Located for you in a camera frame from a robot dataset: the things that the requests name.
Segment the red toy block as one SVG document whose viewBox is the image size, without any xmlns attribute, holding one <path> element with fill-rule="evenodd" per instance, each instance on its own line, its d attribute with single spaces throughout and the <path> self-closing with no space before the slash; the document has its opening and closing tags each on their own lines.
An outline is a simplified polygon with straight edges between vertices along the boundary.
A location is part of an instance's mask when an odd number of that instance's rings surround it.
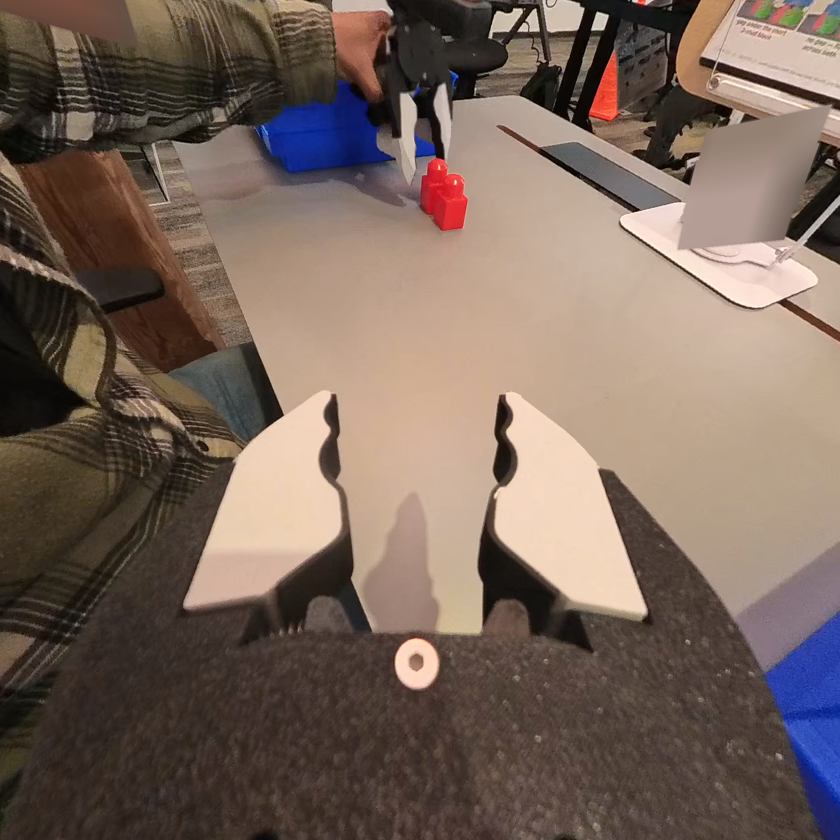
<svg viewBox="0 0 840 840">
<path fill-rule="evenodd" d="M 427 164 L 422 177 L 420 206 L 428 216 L 435 213 L 436 202 L 442 188 L 446 185 L 448 165 L 445 160 L 434 158 Z"/>
<path fill-rule="evenodd" d="M 462 175 L 448 173 L 441 182 L 433 204 L 433 218 L 442 231 L 458 230 L 464 226 L 468 198 Z"/>
</svg>

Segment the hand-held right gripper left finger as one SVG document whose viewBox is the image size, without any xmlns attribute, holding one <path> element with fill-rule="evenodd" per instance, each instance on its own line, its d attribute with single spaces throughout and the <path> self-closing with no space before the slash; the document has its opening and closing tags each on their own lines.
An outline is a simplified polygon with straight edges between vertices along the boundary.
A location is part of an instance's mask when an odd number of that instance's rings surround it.
<svg viewBox="0 0 840 840">
<path fill-rule="evenodd" d="M 338 398 L 320 391 L 246 445 L 186 591 L 186 613 L 245 607 L 271 631 L 295 631 L 313 599 L 351 583 L 339 436 Z"/>
</svg>

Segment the blue plastic bin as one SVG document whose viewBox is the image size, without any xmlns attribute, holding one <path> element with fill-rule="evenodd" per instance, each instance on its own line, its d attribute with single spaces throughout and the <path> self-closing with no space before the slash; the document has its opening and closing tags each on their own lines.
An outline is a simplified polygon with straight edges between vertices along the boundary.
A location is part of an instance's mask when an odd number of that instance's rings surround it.
<svg viewBox="0 0 840 840">
<path fill-rule="evenodd" d="M 839 615 L 766 674 L 822 835 L 839 838 Z"/>
<path fill-rule="evenodd" d="M 371 122 L 369 110 L 359 91 L 341 81 L 333 102 L 288 108 L 255 131 L 289 173 L 392 161 L 391 128 L 384 125 L 380 140 L 380 126 Z"/>
</svg>

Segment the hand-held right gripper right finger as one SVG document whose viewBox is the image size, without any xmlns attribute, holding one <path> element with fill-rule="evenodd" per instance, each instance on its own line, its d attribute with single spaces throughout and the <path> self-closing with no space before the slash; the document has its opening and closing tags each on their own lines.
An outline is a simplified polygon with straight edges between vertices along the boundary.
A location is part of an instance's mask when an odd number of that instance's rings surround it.
<svg viewBox="0 0 840 840">
<path fill-rule="evenodd" d="M 573 615 L 643 623 L 649 610 L 585 447 L 520 394 L 498 398 L 497 452 L 479 543 L 482 617 L 519 602 L 532 634 L 563 635 Z"/>
</svg>

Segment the orange traffic cone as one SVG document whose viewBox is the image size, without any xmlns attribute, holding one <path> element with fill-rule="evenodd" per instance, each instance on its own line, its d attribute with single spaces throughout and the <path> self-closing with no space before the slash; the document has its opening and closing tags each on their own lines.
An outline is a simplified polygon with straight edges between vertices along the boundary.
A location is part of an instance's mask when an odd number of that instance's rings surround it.
<svg viewBox="0 0 840 840">
<path fill-rule="evenodd" d="M 613 52 L 604 70 L 601 82 L 597 88 L 595 99 L 590 108 L 590 117 L 604 122 L 612 122 L 619 113 L 618 67 L 616 53 Z"/>
</svg>

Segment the wooden pillar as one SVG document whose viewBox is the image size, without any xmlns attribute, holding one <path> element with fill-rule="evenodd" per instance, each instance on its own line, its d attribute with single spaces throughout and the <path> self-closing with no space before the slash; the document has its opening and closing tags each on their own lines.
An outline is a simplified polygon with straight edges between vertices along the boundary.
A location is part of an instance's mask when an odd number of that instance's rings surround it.
<svg viewBox="0 0 840 840">
<path fill-rule="evenodd" d="M 225 347 L 119 152 L 69 151 L 15 169 L 72 269 L 160 275 L 163 298 L 110 317 L 133 352 L 168 372 Z"/>
</svg>

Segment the person's left hand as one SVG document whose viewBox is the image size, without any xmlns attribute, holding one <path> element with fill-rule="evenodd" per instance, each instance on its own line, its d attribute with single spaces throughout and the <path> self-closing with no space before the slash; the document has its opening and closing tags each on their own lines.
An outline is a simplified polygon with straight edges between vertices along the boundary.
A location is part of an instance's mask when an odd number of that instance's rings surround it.
<svg viewBox="0 0 840 840">
<path fill-rule="evenodd" d="M 392 16 L 382 10 L 332 14 L 339 75 L 369 103 L 384 97 L 375 65 L 391 27 Z"/>
</svg>

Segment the black office stool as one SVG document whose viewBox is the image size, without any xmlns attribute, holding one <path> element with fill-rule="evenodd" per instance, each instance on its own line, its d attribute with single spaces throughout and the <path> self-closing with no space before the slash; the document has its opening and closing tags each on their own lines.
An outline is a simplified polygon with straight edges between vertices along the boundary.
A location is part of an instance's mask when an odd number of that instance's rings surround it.
<svg viewBox="0 0 840 840">
<path fill-rule="evenodd" d="M 508 2 L 490 2 L 486 21 L 475 26 L 469 35 L 452 38 L 445 43 L 444 57 L 448 68 L 455 73 L 454 100 L 468 100 L 476 96 L 476 83 L 498 70 L 508 60 L 508 49 L 491 35 L 492 20 L 497 12 L 510 12 Z"/>
</svg>

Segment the dark printed box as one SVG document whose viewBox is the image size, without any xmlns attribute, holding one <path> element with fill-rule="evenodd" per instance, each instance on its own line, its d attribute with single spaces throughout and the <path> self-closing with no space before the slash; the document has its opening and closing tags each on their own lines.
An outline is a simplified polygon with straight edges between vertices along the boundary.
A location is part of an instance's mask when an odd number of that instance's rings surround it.
<svg viewBox="0 0 840 840">
<path fill-rule="evenodd" d="M 654 95 L 666 82 L 668 36 L 623 21 L 615 42 L 617 107 L 627 111 Z"/>
</svg>

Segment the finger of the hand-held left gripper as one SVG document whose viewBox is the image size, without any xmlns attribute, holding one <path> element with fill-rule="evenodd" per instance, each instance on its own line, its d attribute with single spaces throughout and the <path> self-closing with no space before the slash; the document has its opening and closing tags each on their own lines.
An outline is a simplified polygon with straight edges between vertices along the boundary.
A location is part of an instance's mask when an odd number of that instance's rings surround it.
<svg viewBox="0 0 840 840">
<path fill-rule="evenodd" d="M 408 92 L 400 92 L 396 101 L 396 128 L 392 130 L 395 144 L 395 161 L 399 164 L 402 176 L 407 185 L 413 183 L 417 170 L 416 158 L 416 124 L 417 106 L 413 96 Z"/>
<path fill-rule="evenodd" d="M 429 113 L 429 128 L 432 143 L 438 159 L 447 161 L 452 135 L 452 103 L 450 100 L 451 85 L 449 81 L 438 84 L 434 94 L 429 95 L 431 111 Z"/>
</svg>

